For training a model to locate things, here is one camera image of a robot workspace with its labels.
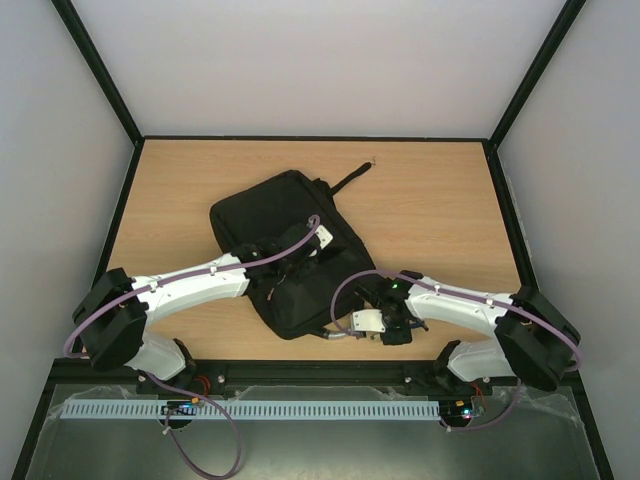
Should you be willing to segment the blue capped marker pen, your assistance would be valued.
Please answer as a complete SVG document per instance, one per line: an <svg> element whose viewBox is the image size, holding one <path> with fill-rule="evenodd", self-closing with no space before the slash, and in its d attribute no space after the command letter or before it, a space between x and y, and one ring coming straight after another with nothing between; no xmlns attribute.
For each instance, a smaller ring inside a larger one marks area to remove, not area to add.
<svg viewBox="0 0 640 480"><path fill-rule="evenodd" d="M411 329L422 329L424 331L429 331L429 327L424 322L413 322L410 324Z"/></svg>

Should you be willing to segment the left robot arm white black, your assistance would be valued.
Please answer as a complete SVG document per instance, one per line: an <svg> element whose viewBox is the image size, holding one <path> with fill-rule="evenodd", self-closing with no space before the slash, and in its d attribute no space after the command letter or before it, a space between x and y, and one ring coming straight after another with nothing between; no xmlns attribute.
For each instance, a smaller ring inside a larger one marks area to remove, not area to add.
<svg viewBox="0 0 640 480"><path fill-rule="evenodd" d="M289 228L274 244L241 244L207 263L165 274L129 276L106 272L72 315L75 329L64 353L81 342L79 357L97 372L128 367L172 386L185 387L196 375L184 343L151 331L151 326L200 304L236 298L288 263L315 260L334 240L318 216Z"/></svg>

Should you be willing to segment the black student backpack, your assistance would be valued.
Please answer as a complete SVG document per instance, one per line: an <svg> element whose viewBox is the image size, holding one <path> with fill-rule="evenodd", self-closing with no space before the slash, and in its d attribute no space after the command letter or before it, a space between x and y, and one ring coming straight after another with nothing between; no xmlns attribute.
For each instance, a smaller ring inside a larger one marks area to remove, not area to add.
<svg viewBox="0 0 640 480"><path fill-rule="evenodd" d="M264 323L280 338L315 335L336 338L328 325L362 307L352 285L344 280L372 270L375 264L363 241L336 208L334 197L350 181L371 168L366 162L331 186L288 170L215 203L209 212L221 250L241 244L274 244L291 227L316 215L334 237L316 268L301 280L280 279L278 273L251 288L246 296Z"/></svg>

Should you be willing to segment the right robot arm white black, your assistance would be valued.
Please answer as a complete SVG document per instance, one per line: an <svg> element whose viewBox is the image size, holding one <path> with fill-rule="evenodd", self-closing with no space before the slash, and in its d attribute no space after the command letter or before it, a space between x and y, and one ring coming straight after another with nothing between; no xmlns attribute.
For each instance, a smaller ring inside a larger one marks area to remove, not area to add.
<svg viewBox="0 0 640 480"><path fill-rule="evenodd" d="M436 379L450 392L485 377L516 377L553 391L581 362L578 331L534 287L482 292L402 271L376 283L360 281L357 292L369 306L352 313L351 330L377 333L386 345L411 342L413 331L429 320L483 335L476 342L453 340L441 352Z"/></svg>

